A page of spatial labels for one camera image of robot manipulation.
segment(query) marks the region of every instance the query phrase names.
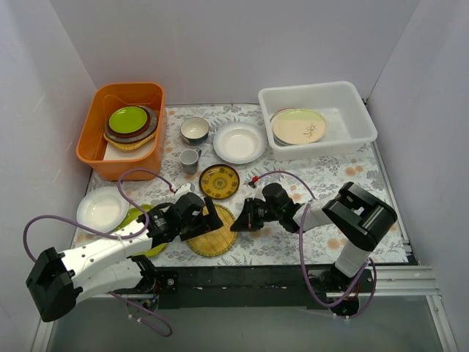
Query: stacked plates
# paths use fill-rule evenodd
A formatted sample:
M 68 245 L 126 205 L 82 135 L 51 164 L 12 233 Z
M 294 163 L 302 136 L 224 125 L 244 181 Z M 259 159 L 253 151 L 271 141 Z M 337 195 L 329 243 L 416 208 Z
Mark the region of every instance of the stacked plates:
M 273 138 L 280 145 L 313 143 L 321 139 L 327 123 L 321 114 L 311 109 L 284 109 L 270 119 Z
M 133 150 L 155 137 L 158 116 L 146 106 L 115 111 L 104 126 L 104 138 L 121 150 Z

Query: white plastic bin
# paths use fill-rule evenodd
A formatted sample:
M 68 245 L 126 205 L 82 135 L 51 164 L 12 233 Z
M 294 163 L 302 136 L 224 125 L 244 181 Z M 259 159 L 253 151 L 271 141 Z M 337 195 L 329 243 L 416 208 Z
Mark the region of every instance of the white plastic bin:
M 304 86 L 265 88 L 259 92 L 267 139 L 278 161 L 319 158 L 356 152 L 377 138 L 377 131 L 357 89 L 340 81 Z M 317 142 L 282 146 L 273 139 L 270 119 L 282 109 L 313 109 L 328 129 Z

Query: ceramic bowl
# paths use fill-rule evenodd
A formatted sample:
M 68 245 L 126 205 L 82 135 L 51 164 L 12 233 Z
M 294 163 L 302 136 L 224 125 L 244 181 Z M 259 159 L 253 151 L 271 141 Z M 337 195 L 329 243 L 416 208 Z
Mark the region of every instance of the ceramic bowl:
M 182 139 L 189 145 L 199 145 L 207 141 L 210 126 L 200 117 L 192 117 L 181 125 Z
M 117 187 L 102 187 L 89 192 L 76 211 L 78 223 L 101 232 L 110 232 L 125 219 L 129 203 Z
M 265 131 L 247 122 L 224 125 L 213 139 L 218 156 L 232 164 L 246 164 L 258 159 L 266 146 Z

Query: white bowl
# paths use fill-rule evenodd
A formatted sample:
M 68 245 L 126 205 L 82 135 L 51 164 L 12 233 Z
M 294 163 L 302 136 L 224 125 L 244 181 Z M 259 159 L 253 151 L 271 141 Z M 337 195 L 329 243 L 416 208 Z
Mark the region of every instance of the white bowl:
M 213 147 L 218 156 L 232 164 L 245 164 L 258 159 L 266 146 L 265 132 L 247 122 L 224 125 L 213 139 Z
M 116 187 L 102 187 L 89 192 L 76 211 L 79 224 L 101 232 L 110 232 L 125 219 L 129 203 Z

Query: white wall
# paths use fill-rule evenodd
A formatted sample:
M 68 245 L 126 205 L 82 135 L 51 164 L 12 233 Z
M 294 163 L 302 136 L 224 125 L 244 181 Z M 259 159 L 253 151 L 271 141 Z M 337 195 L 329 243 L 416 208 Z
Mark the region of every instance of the white wall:
M 469 351 L 469 2 L 422 1 L 369 99 L 391 185 Z
M 367 98 L 418 0 L 51 0 L 97 87 L 153 80 L 168 103 L 258 103 L 346 80 Z
M 26 289 L 25 223 L 73 218 L 89 169 L 75 156 L 95 86 L 51 4 L 0 0 L 0 350 L 29 351 L 39 314 Z M 32 249 L 70 245 L 73 228 L 32 227 Z

